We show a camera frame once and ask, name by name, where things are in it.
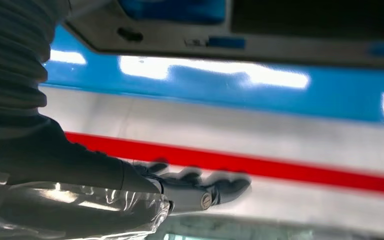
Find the blue stripe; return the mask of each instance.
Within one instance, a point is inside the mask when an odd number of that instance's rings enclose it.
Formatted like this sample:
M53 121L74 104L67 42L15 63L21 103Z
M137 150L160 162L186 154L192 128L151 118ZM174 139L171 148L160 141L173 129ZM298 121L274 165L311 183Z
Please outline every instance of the blue stripe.
M61 27L52 49L48 86L384 123L381 70L99 55Z

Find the red stripe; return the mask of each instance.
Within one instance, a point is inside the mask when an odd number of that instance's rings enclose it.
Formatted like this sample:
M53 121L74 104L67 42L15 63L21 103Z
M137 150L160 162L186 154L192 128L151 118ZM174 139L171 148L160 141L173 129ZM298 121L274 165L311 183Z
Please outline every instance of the red stripe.
M79 133L66 133L72 142L85 145L92 151L110 156L154 161L168 160L169 164L195 166L201 169L243 172L250 175L292 180L320 185L384 192L384 176L359 173L347 169L290 163L270 157L248 156L217 151L155 144Z

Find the gray fabric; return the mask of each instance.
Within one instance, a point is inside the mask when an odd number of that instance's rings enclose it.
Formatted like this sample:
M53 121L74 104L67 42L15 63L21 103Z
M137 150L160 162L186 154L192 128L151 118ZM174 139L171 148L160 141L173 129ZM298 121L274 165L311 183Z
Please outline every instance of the gray fabric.
M67 0L0 0L0 115L32 116L47 103L38 85L48 78L55 27L69 12ZM38 126L0 127L0 138L20 137Z

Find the glossy surface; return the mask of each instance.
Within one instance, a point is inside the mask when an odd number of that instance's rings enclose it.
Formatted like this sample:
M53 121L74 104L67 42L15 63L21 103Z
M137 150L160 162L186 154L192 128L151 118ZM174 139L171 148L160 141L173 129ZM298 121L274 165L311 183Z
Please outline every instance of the glossy surface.
M65 131L384 175L382 125L50 87L41 90L49 99L40 112L57 120ZM178 164L183 160L176 159ZM249 168L243 162L237 164ZM182 169L170 166L170 172ZM204 177L211 173L203 171ZM384 234L384 194L260 176L252 176L251 187L237 202L205 213Z
M52 49L54 87L384 123L384 71L98 55L61 27Z

